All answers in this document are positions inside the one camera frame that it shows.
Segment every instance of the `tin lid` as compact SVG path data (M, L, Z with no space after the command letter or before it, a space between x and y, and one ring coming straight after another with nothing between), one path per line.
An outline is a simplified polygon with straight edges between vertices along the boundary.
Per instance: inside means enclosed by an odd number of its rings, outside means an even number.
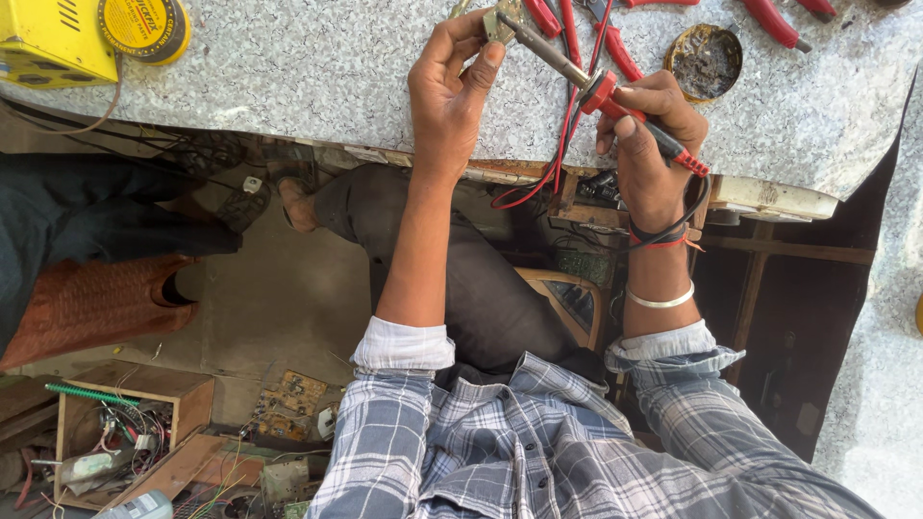
M189 43L178 0L100 0L102 36L115 50L151 65L173 62Z

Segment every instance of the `granite countertop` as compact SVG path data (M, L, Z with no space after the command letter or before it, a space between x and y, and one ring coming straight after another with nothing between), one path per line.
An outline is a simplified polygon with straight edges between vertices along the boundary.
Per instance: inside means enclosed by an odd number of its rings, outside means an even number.
M921 294L923 76L907 106L869 290L813 462L886 517L923 517L923 335L914 320Z
M169 66L126 60L113 117L413 150L406 74L455 0L184 0L186 53ZM720 175L751 176L847 198L893 141L923 48L923 2L880 9L832 0L823 25L801 5L775 0L814 50L775 42L741 2L616 8L611 17L641 70L661 67L667 46L696 23L737 20L744 65L735 87L698 105L711 121L702 158ZM489 5L475 0L471 8ZM575 8L584 63L593 47L589 10ZM609 56L604 64L614 67ZM100 115L112 86L0 93ZM546 161L557 146L565 79L512 44L489 96L475 159ZM565 163L606 166L593 151L596 117L584 117Z

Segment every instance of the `hand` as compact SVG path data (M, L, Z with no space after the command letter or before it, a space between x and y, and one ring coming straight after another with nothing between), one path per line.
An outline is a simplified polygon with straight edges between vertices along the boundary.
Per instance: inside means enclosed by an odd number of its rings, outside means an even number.
M616 89L616 101L659 118L660 126L698 156L708 133L708 121L683 98L667 70ZM668 167L651 132L634 117L613 121L603 115L596 125L596 152L612 148L618 138L618 190L629 206L631 220L642 231L659 233L682 215L683 191L691 173Z
M484 99L506 55L503 43L485 45L487 10L436 25L407 76L414 121L414 175L454 187L474 151ZM479 52L459 77L464 62Z

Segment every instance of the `plaid shirt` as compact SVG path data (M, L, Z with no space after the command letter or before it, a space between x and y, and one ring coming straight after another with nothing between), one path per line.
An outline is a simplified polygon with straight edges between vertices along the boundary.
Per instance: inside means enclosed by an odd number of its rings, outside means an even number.
M636 444L606 387L525 354L508 385L432 384L445 327L372 318L307 516L880 517L773 437L718 370L704 321L613 344L669 453Z

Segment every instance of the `yellow box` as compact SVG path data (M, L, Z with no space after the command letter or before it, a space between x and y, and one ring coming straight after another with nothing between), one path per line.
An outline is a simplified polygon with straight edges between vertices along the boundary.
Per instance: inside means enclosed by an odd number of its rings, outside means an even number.
M115 83L98 0L0 0L0 78L31 89Z

